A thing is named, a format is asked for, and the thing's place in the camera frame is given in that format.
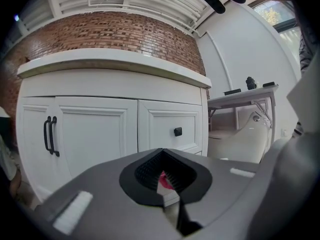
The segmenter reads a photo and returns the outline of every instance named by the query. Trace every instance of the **black drawer knob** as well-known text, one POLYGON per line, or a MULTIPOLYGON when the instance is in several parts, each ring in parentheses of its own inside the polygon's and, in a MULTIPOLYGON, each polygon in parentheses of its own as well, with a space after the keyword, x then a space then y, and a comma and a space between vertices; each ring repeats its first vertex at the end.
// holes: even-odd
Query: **black drawer knob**
POLYGON ((182 127, 178 127, 174 129, 174 136, 178 137, 182 135, 182 127))

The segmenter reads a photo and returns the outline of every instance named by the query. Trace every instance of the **cabinet door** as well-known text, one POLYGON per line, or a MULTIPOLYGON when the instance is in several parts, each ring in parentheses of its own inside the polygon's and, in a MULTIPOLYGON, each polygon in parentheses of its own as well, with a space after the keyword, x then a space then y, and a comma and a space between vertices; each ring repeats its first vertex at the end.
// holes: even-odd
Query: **cabinet door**
MULTIPOLYGON (((46 149, 44 124, 53 118, 54 97, 25 97, 18 101, 16 133, 19 153, 28 180, 40 201, 71 179, 66 161, 46 149)), ((49 122, 46 124, 47 145, 49 122)))
POLYGON ((138 149, 177 149, 196 154, 203 142, 202 106, 139 100, 138 149), (175 129, 182 128, 182 135, 175 129))
POLYGON ((74 178, 137 149, 138 101, 102 97, 56 97, 60 155, 74 178))

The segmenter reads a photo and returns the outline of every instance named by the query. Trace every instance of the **countertop edge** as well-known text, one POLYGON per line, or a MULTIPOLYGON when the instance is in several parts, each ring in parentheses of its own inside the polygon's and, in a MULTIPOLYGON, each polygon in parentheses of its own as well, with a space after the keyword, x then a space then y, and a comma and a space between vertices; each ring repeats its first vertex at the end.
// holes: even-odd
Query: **countertop edge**
POLYGON ((56 52, 21 65, 17 75, 24 79, 59 70, 88 68, 132 71, 200 88, 212 87, 209 78, 184 66, 146 54, 111 48, 83 48, 56 52))

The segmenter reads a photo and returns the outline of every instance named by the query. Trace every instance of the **red object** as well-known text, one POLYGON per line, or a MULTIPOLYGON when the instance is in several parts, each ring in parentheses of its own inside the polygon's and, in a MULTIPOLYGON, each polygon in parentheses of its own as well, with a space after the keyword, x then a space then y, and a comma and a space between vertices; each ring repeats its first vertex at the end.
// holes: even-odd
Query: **red object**
POLYGON ((163 171, 160 175, 159 178, 159 182, 161 183, 161 185, 168 189, 168 190, 173 190, 174 188, 171 186, 171 184, 169 183, 169 181, 167 180, 167 175, 165 174, 165 172, 163 171))

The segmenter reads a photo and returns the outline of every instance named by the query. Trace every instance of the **white chair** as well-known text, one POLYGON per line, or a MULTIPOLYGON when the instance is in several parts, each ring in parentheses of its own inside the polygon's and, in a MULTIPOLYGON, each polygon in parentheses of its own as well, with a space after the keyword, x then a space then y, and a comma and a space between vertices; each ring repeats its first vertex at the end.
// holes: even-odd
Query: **white chair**
POLYGON ((260 163, 269 142, 270 126, 257 112, 240 130, 209 131, 208 157, 260 163))

